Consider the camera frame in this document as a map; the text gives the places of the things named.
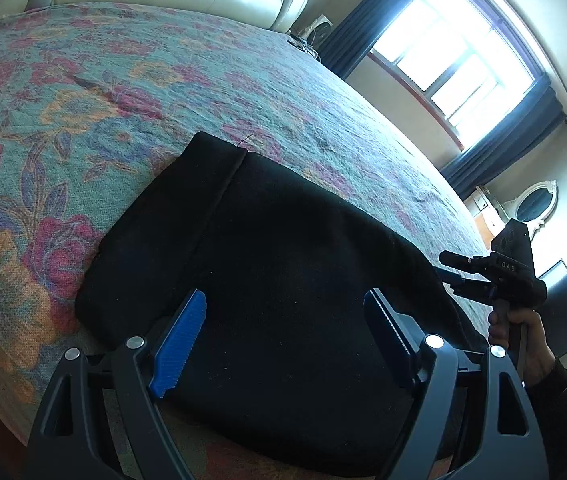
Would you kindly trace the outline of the person right hand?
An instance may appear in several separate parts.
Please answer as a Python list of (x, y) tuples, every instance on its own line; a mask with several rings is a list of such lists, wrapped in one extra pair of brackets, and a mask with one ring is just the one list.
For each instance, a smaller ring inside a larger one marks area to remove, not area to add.
[(549, 348), (541, 316), (534, 310), (517, 309), (506, 312), (494, 308), (489, 313), (489, 343), (509, 349), (509, 336), (518, 327), (515, 337), (519, 344), (517, 367), (526, 387), (541, 382), (555, 367), (556, 357)]

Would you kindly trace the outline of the dark sleeved right forearm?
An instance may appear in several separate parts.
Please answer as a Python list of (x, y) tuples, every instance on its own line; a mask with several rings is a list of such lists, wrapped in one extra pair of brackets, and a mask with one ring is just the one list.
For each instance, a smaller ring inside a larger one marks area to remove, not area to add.
[(526, 393), (543, 437), (550, 479), (567, 479), (567, 369), (556, 360)]

